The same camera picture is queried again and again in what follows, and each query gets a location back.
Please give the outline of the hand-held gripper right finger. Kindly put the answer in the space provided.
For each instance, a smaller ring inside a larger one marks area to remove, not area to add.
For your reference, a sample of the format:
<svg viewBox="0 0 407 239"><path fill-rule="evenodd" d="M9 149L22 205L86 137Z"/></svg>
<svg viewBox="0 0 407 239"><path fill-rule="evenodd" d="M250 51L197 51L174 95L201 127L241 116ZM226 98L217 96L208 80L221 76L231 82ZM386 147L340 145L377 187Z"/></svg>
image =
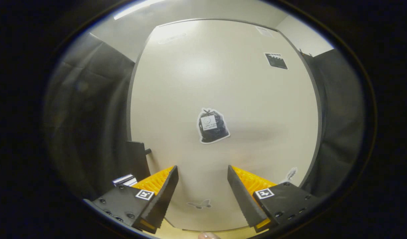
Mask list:
<svg viewBox="0 0 407 239"><path fill-rule="evenodd" d="M227 180L248 226L257 233L307 219L321 201L293 183L275 184L232 165Z"/></svg>

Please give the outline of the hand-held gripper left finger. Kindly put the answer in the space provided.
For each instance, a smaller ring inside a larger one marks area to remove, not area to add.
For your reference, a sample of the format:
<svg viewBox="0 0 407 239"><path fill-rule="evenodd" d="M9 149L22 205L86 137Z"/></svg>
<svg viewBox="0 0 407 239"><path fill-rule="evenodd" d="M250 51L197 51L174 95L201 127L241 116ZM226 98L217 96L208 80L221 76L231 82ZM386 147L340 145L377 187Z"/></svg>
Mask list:
<svg viewBox="0 0 407 239"><path fill-rule="evenodd" d="M133 175L124 176L123 180L93 200L91 207L129 230L155 234L175 192L178 167L169 167L141 181Z"/></svg>

